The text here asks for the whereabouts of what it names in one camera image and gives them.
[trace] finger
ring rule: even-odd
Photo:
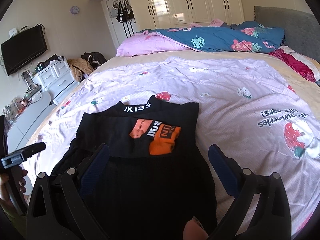
[[[21,193],[26,193],[26,191],[27,191],[27,190],[26,190],[25,187],[20,187],[20,192],[21,192]]]
[[[9,181],[9,175],[6,173],[0,174],[0,185],[3,185],[4,183]]]
[[[9,200],[9,195],[7,189],[5,188],[5,183],[8,182],[9,176],[5,173],[0,174],[0,199],[3,201]]]
[[[19,180],[19,185],[20,185],[21,187],[25,186],[25,185],[26,185],[26,180],[25,180],[25,179]]]
[[[22,170],[22,177],[27,176],[27,174],[28,174],[28,171],[27,171],[27,170]]]
[[[206,240],[208,234],[194,219],[190,220],[183,230],[183,240]]]

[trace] white bag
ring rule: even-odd
[[[112,7],[109,11],[111,18],[116,18],[118,16],[118,8]]]

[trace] black clothing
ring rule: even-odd
[[[199,104],[148,103],[84,114],[76,138],[51,175],[61,174],[106,143],[110,159],[85,202],[111,239],[182,239],[195,216],[211,233],[217,226],[214,182],[196,147]],[[151,156],[147,132],[129,136],[138,119],[181,127],[171,153]]]

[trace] hand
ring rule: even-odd
[[[23,179],[23,177],[25,177],[28,174],[27,170],[23,170],[21,169],[21,175],[22,175],[22,179],[19,181],[20,184],[20,192],[25,193],[27,190],[24,187],[26,185],[26,181],[25,179]],[[5,208],[9,209],[10,211],[14,211],[16,212],[16,209],[14,208],[9,194],[7,192],[7,189],[5,188],[5,183],[8,182],[9,180],[9,176],[6,173],[2,173],[0,174],[0,203],[2,206],[4,206]]]
[[[183,240],[206,240],[208,234],[202,228],[201,223],[195,217],[188,221],[183,230]]]

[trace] small white box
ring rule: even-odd
[[[12,38],[17,34],[18,34],[17,28],[13,28],[12,30],[9,31],[10,38]]]

